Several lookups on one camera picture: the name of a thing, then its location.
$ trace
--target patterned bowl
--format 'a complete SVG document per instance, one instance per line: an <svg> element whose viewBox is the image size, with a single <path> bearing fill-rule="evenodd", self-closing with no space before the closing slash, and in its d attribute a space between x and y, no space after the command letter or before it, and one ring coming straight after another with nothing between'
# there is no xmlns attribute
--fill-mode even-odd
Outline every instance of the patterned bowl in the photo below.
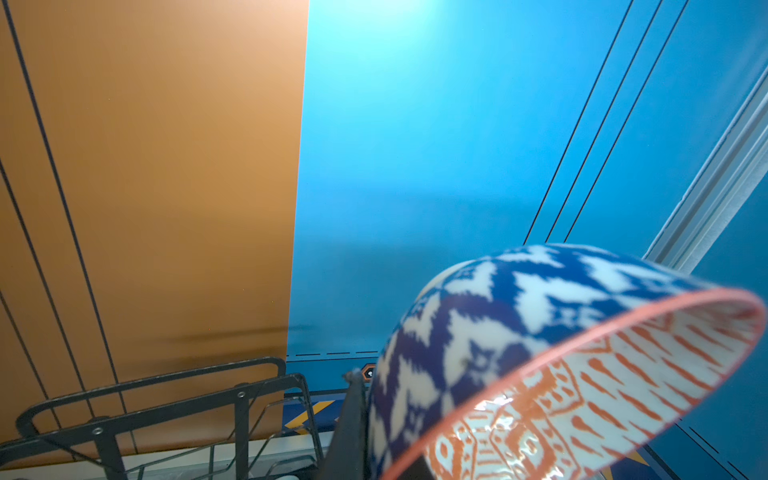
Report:
<svg viewBox="0 0 768 480"><path fill-rule="evenodd" d="M595 247L460 263L419 294L369 394L372 478L586 478L690 411L750 354L766 310Z"/></svg>

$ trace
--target black metal rack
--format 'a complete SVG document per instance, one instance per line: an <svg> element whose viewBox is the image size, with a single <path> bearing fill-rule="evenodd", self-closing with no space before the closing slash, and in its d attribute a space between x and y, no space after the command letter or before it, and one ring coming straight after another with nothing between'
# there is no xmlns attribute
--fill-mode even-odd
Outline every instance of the black metal rack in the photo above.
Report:
<svg viewBox="0 0 768 480"><path fill-rule="evenodd" d="M115 417L96 417L85 424L67 427L65 429L53 432L40 433L35 427L35 417L45 411L52 411L54 408L71 405L77 402L85 402L98 397L108 396L117 393L123 393L132 389L157 385L174 380L187 379L190 377L206 375L209 373L224 372L234 369L242 369L249 366L273 364L277 367L277 375L273 378L261 380L259 382L241 383L230 389L219 392L209 393L189 399L180 400L137 412L129 412ZM307 388L304 376L299 373L286 374L286 363L284 360L276 357L265 357L260 359L244 360L242 362L232 362L217 366L208 366L199 369L185 370L182 372L168 373L166 375L152 376L146 379L139 379L130 382L118 383L112 386L105 386L92 389L87 392L79 392L72 395L50 399L46 402L32 406L25 410L16 419L16 429L21 435L21 439L0 444L0 466L6 465L14 460L39 455L41 453L63 450L70 453L75 458L85 460L102 467L108 480L128 480L128 476L136 474L137 480L144 476L144 470L151 465L176 459L184 455L190 455L204 449L210 449L210 461L208 463L208 473L199 475L191 480L202 480L203 478L213 478L215 475L229 471L234 465L235 478L237 480L246 480L249 478L249 472L256 464L270 440L282 436L288 430L272 434L262 444L261 449L252 459L249 457L248 442L251 435L260 424L265 412L272 406L279 405L288 399L272 402L264 407L253 426L250 426L250 407L257 398L269 395L275 392L281 392L288 389L298 389L300 391L300 401L306 408L307 421L303 429L311 435L314 455L301 455L297 458L282 460L276 462L267 471L266 476L270 478L275 469L280 465L285 465L298 460L309 460L312 463L310 470L317 471L319 464L323 460L323 449L320 444L313 407L310 400L310 393ZM220 442L210 443L195 449L191 449L180 454L171 455L160 460L137 465L133 468L125 468L123 459L118 448L117 435L133 432L136 429L169 422L175 419L181 419L197 413L207 412L225 406L233 406L234 428L229 436ZM234 458L224 467L214 471L214 448L217 445L230 443L234 437L235 455ZM93 442L96 445L98 458L92 458L78 452L74 447L86 442Z"/></svg>

